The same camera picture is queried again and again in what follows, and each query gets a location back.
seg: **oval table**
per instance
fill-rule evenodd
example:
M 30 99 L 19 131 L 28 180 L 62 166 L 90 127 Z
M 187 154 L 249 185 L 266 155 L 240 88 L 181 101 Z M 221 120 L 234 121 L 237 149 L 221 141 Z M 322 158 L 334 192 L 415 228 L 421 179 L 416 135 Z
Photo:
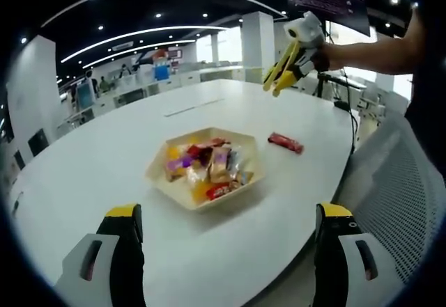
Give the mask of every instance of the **oval table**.
M 255 136 L 266 178 L 200 214 L 152 188 L 144 172 L 164 140 L 205 127 Z M 269 144 L 272 132 L 305 151 Z M 316 204 L 331 201 L 341 179 L 351 132 L 347 112 L 292 89 L 274 98 L 259 84 L 221 79 L 148 97 L 82 125 L 25 167 L 12 190 L 12 198 L 22 192 L 17 232 L 53 285 L 62 259 L 110 208 L 140 203 L 146 304 L 241 306 L 312 235 Z

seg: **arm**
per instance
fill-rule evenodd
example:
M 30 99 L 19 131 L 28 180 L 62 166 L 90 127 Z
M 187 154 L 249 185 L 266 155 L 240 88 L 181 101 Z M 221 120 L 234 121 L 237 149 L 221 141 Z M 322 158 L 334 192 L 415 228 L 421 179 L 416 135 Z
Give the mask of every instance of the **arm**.
M 413 72 L 424 55 L 424 27 L 415 11 L 402 39 L 386 38 L 373 44 L 325 45 L 330 69 L 344 66 L 383 74 Z

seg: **gray mesh fabric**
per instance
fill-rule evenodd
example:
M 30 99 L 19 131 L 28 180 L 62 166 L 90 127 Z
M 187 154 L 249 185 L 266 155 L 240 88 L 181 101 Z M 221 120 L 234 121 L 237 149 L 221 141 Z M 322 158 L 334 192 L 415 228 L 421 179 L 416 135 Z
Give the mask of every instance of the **gray mesh fabric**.
M 408 121 L 392 114 L 351 157 L 338 203 L 392 254 L 407 283 L 441 225 L 446 189 Z

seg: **ceiling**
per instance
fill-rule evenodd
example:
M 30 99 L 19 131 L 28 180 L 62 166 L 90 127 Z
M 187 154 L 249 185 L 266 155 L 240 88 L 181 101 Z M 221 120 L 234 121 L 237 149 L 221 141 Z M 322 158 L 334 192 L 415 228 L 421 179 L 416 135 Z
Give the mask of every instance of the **ceiling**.
M 220 26 L 234 26 L 238 24 L 238 16 L 258 10 L 269 13 L 277 19 L 281 17 L 248 0 L 88 0 L 41 28 L 49 18 L 78 1 L 80 0 L 2 0 L 2 4 L 8 4 L 4 9 L 3 18 L 9 20 L 6 25 L 6 37 L 3 37 L 3 48 L 0 49 L 2 70 L 7 69 L 8 64 L 23 47 L 20 40 L 23 37 L 31 39 L 36 34 L 56 42 L 57 73 L 63 79 L 59 85 L 63 85 L 66 76 L 72 78 L 83 74 L 83 65 L 110 55 L 107 50 L 114 45 L 133 41 L 133 47 L 138 47 L 169 41 L 170 35 L 177 40 L 194 30 L 161 31 L 124 38 L 96 47 L 65 63 L 60 62 L 79 49 L 105 39 L 156 27 L 209 25 L 229 16 L 235 17 L 228 22 L 223 21 Z M 278 11 L 290 11 L 287 0 L 256 1 Z M 402 2 L 398 6 L 392 6 L 390 0 L 365 0 L 365 2 L 370 8 L 404 21 L 410 17 L 408 2 Z M 162 16 L 157 18 L 155 16 L 157 13 Z M 378 31 L 391 36 L 403 34 L 403 29 L 396 26 L 385 27 L 387 20 L 383 18 L 371 17 L 370 20 Z M 98 30 L 99 26 L 104 26 L 104 29 Z

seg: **desk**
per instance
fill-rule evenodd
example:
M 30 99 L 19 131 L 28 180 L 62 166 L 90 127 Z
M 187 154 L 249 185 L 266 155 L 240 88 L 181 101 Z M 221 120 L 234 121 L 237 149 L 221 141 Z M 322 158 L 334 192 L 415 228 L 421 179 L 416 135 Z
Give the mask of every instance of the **desk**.
M 266 178 L 221 207 L 188 212 L 144 172 L 166 139 L 210 126 L 255 136 Z M 268 143 L 272 132 L 299 140 L 305 151 L 297 156 Z M 62 259 L 110 208 L 140 203 L 147 306 L 241 306 L 312 235 L 316 204 L 332 200 L 351 138 L 350 115 L 329 101 L 294 90 L 274 98 L 234 80 L 187 86 L 95 118 L 41 152 L 11 191 L 12 201 L 24 192 L 14 222 L 54 284 Z

